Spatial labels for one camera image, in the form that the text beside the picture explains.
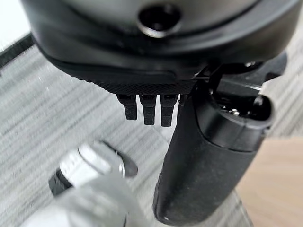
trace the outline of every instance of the striped carpet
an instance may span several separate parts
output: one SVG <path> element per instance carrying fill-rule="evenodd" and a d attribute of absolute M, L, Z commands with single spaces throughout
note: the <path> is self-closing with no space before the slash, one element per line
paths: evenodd
<path fill-rule="evenodd" d="M 277 109 L 270 136 L 303 134 L 302 33 L 299 27 L 288 47 L 285 75 L 262 91 Z M 137 162 L 139 174 L 129 185 L 150 221 L 146 226 L 163 226 L 154 220 L 151 205 L 173 127 L 160 127 L 159 109 L 155 126 L 144 126 L 141 109 L 139 119 L 128 122 L 114 95 L 62 73 L 36 47 L 15 59 L 0 77 L 0 226 L 17 227 L 49 204 L 53 198 L 47 180 L 62 155 L 94 138 L 107 140 Z M 199 226 L 250 227 L 251 222 L 233 192 Z"/>

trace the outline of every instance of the wooden floor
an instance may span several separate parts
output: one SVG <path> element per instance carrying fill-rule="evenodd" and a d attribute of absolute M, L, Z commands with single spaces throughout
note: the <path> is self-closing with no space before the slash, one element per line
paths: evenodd
<path fill-rule="evenodd" d="M 237 191 L 255 227 L 302 227 L 303 138 L 267 140 Z"/>

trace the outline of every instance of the screw hole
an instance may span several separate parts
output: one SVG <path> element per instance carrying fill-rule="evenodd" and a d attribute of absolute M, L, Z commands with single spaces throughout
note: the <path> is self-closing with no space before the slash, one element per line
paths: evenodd
<path fill-rule="evenodd" d="M 149 6 L 138 17 L 138 27 L 146 35 L 163 38 L 171 34 L 181 20 L 179 9 L 171 4 Z"/>

